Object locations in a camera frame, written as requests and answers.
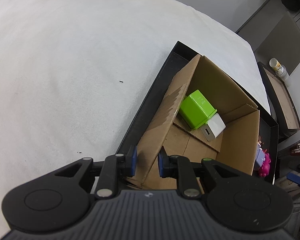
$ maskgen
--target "white tablecloth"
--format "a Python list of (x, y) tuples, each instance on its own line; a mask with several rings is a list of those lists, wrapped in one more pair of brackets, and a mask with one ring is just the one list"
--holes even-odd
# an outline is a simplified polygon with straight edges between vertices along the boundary
[(0, 0), (0, 236), (10, 189), (116, 151), (177, 41), (269, 110), (250, 45), (180, 2)]

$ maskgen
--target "plastic bottle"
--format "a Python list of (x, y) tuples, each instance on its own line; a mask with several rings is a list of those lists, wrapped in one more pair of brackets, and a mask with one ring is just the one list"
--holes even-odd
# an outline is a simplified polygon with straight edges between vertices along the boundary
[(286, 84), (287, 87), (291, 85), (291, 78), (284, 65), (281, 65), (275, 58), (272, 58), (269, 61), (269, 65), (273, 68), (278, 77), (281, 78), (281, 80)]

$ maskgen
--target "green plastic container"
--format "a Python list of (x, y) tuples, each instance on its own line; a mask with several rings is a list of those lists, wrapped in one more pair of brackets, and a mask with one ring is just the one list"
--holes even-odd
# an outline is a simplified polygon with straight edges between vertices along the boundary
[(196, 90), (183, 99), (179, 113), (190, 128), (195, 130), (206, 124), (216, 111), (201, 92)]

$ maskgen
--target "purple toy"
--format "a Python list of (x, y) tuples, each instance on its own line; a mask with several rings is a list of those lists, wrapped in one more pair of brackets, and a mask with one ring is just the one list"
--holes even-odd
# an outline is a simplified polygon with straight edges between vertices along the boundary
[(260, 177), (265, 177), (269, 174), (269, 171), (270, 171), (270, 156), (269, 156), (269, 153), (267, 153), (267, 149), (266, 150), (263, 150), (263, 152), (265, 153), (265, 161), (263, 162), (262, 166), (260, 167), (258, 173), (259, 173), (259, 176)]

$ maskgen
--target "ribbed gray panel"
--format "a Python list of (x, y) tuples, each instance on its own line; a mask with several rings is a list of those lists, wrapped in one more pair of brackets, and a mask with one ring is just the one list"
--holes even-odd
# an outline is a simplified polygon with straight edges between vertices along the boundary
[(258, 235), (231, 231), (216, 223), (199, 201), (183, 199), (175, 190), (123, 190), (114, 199), (98, 201), (85, 219), (69, 229), (49, 235), (12, 231), (3, 239), (291, 240), (292, 238), (284, 230)]

